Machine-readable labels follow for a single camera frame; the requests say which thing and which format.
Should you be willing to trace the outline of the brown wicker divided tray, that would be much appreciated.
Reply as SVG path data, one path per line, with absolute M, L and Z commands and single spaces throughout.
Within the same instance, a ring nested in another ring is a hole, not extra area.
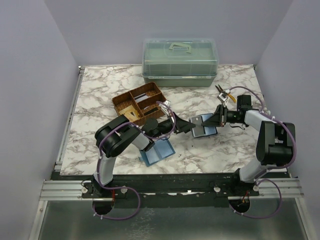
M 148 99 L 136 102 L 134 97 L 141 94 L 147 94 Z M 165 115 L 161 111 L 161 107 L 157 104 L 157 101 L 164 102 L 166 101 L 166 97 L 154 82 L 141 85 L 112 98 L 114 109 L 119 116 L 119 112 L 121 110 L 133 105 L 133 107 L 138 111 L 140 117 L 140 119 L 133 121 L 133 123 L 139 126 L 144 125 L 147 119 L 159 119 Z M 144 116 L 144 113 L 152 108 L 158 108 L 158 110 L 147 116 Z

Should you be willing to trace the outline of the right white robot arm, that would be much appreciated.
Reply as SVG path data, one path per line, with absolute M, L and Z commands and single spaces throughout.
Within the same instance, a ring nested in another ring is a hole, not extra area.
M 247 165 L 237 169 L 235 180 L 230 183 L 230 191 L 241 196 L 248 190 L 248 184 L 254 183 L 263 174 L 273 169 L 287 168 L 295 160 L 297 146 L 295 126 L 292 123 L 280 122 L 254 109 L 250 95 L 237 97 L 236 110 L 229 110 L 228 94 L 220 93 L 219 104 L 213 115 L 201 125 L 204 127 L 223 127 L 226 123 L 243 124 L 258 131 L 255 158 Z

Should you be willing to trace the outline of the dark credit card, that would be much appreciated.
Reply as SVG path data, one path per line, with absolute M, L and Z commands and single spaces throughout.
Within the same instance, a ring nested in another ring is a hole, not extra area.
M 157 110 L 158 110 L 158 108 L 157 108 L 157 107 L 154 107 L 154 108 L 146 111 L 146 112 L 144 113 L 144 116 L 150 115 L 150 114 L 156 112 Z

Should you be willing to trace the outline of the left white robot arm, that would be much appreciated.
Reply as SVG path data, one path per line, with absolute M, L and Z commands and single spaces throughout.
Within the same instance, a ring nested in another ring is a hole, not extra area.
M 93 174 L 96 181 L 93 191 L 101 198 L 110 194 L 109 183 L 113 180 L 116 158 L 128 146 L 134 145 L 141 152 L 152 152 L 156 143 L 167 140 L 171 133 L 188 133 L 195 127 L 194 123 L 181 119 L 175 113 L 162 122 L 149 118 L 142 127 L 124 115 L 105 124 L 94 135 L 99 159 Z

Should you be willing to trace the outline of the black leather card holder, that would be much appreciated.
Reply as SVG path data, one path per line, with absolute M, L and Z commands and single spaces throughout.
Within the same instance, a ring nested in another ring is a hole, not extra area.
M 214 126 L 203 126 L 202 123 L 208 120 L 213 114 L 206 113 L 191 117 L 190 123 L 195 124 L 195 127 L 191 129 L 193 138 L 209 137 L 218 134 L 217 128 Z

